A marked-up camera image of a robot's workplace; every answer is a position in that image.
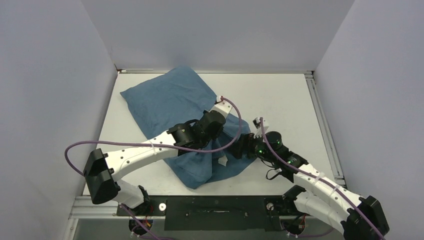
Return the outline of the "yellow white pillow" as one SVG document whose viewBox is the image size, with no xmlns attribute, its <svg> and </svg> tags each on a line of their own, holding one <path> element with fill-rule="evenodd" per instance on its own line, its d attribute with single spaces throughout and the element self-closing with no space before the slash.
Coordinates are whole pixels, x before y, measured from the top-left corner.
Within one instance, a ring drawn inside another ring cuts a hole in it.
<svg viewBox="0 0 424 240">
<path fill-rule="evenodd" d="M 218 164 L 220 164 L 220 165 L 222 165 L 222 166 L 224 166 L 224 167 L 226 167 L 227 166 L 227 164 L 228 164 L 228 158 L 227 157 L 221 157 L 221 158 L 219 158 L 218 159 Z"/>
</svg>

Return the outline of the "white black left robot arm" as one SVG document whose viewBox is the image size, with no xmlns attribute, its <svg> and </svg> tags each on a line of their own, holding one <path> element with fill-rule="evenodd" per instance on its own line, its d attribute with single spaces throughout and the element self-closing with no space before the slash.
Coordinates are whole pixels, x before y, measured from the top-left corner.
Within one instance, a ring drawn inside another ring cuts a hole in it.
<svg viewBox="0 0 424 240">
<path fill-rule="evenodd" d="M 100 148 L 93 150 L 83 170 L 91 202 L 99 205 L 115 201 L 136 215 L 145 214 L 150 204 L 147 191 L 141 185 L 124 181 L 123 177 L 159 160 L 206 147 L 223 131 L 227 116 L 219 110 L 204 111 L 200 119 L 176 124 L 142 146 L 106 153 Z"/>
</svg>

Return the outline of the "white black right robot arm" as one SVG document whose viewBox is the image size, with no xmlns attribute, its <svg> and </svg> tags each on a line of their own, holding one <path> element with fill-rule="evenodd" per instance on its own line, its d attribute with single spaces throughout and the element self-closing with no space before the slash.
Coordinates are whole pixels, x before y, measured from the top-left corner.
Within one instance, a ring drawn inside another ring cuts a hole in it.
<svg viewBox="0 0 424 240">
<path fill-rule="evenodd" d="M 282 207 L 315 217 L 340 232 L 346 240 L 381 240 L 390 230 L 381 203 L 363 197 L 330 180 L 322 171 L 283 145 L 281 134 L 242 134 L 229 148 L 236 159 L 260 159 L 270 163 L 294 184 L 284 195 Z"/>
</svg>

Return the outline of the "blue pillowcase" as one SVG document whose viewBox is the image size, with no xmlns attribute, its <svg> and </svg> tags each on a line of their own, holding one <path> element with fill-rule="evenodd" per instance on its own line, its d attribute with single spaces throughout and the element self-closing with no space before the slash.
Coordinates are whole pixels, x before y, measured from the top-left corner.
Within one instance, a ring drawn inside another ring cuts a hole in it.
<svg viewBox="0 0 424 240">
<path fill-rule="evenodd" d="M 166 74 L 142 82 L 120 93 L 129 112 L 147 139 L 158 136 L 176 124 L 199 119 L 210 110 L 217 95 L 189 67 L 176 67 Z M 227 157 L 227 166 L 218 159 Z M 179 180 L 190 189 L 203 184 L 232 178 L 253 163 L 253 159 L 236 159 L 228 148 L 214 153 L 189 152 L 164 159 Z"/>
</svg>

